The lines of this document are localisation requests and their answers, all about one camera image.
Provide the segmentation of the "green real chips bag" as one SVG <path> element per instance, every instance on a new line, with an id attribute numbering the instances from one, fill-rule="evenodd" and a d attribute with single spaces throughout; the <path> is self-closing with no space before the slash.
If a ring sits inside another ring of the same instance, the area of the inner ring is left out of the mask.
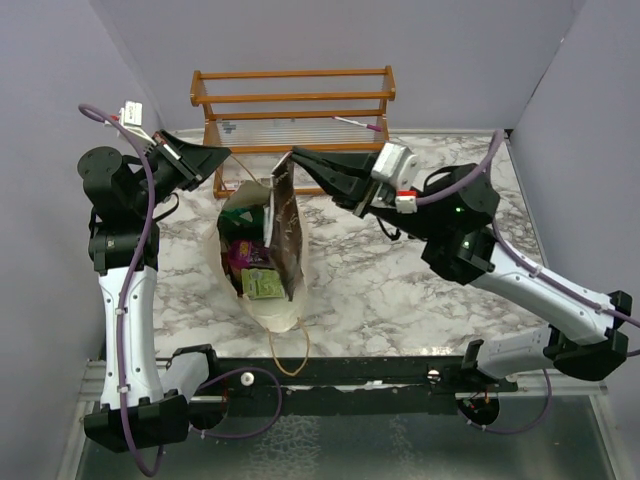
<path id="1" fill-rule="evenodd" d="M 222 210 L 218 217 L 219 229 L 261 228 L 264 208 L 259 205 Z"/>

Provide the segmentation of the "brown kettle chips bag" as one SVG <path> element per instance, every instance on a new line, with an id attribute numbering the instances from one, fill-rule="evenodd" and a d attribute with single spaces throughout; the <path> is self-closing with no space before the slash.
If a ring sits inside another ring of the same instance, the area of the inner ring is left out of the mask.
<path id="1" fill-rule="evenodd" d="M 264 244 L 289 301 L 293 300 L 297 285 L 303 278 L 303 234 L 293 176 L 294 162 L 291 152 L 288 152 L 271 171 L 264 224 Z"/>

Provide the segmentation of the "magenta candy bag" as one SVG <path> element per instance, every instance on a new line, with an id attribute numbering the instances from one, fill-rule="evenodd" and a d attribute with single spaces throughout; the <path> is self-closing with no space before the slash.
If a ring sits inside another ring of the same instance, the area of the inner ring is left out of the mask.
<path id="1" fill-rule="evenodd" d="M 227 252 L 227 259 L 234 273 L 244 269 L 273 269 L 269 249 L 261 241 L 234 241 Z"/>

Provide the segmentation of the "light green snack packet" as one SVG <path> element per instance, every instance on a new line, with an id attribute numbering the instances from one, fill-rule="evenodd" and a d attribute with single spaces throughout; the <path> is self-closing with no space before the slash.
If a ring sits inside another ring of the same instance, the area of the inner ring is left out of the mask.
<path id="1" fill-rule="evenodd" d="M 243 269 L 241 280 L 243 293 L 251 300 L 284 297 L 284 289 L 275 270 Z"/>

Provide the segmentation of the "beige paper bag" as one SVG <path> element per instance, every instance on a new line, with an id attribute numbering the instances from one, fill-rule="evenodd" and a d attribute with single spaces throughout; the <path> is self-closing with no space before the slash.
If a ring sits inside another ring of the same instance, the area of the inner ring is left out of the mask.
<path id="1" fill-rule="evenodd" d="M 309 231 L 294 188 L 292 154 L 271 170 L 268 182 L 244 182 L 225 200 L 204 236 L 204 254 L 219 284 L 266 332 L 276 367 L 295 377 L 306 366 L 311 338 L 304 315 L 308 299 Z M 298 328 L 301 364 L 286 367 L 274 336 Z"/>

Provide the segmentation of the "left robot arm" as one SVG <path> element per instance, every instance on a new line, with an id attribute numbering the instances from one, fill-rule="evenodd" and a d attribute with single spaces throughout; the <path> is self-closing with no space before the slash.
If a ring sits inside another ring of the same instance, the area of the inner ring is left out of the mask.
<path id="1" fill-rule="evenodd" d="M 153 301 L 160 229 L 153 211 L 176 191 L 200 186 L 231 152 L 187 143 L 164 130 L 153 140 L 139 156 L 97 147 L 77 165 L 92 204 L 88 252 L 106 320 L 100 407 L 84 430 L 116 453 L 184 441 L 191 398 L 214 392 L 221 380 L 209 344 L 177 349 L 166 371 L 157 366 Z"/>

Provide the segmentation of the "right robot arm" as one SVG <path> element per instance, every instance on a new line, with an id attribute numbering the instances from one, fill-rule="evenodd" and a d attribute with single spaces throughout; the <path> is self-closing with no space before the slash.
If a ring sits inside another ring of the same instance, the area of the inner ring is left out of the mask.
<path id="1" fill-rule="evenodd" d="M 470 285 L 537 315 L 545 326 L 502 340 L 471 342 L 459 367 L 461 383 L 481 391 L 509 375 L 554 368 L 599 381 L 632 356 L 627 336 L 632 300 L 622 291 L 598 293 L 537 264 L 506 242 L 495 215 L 500 202 L 490 163 L 500 140 L 479 164 L 443 167 L 422 187 L 413 182 L 417 156 L 387 143 L 379 153 L 315 152 L 290 158 L 342 209 L 373 215 L 424 242 L 421 258 L 440 278 Z"/>

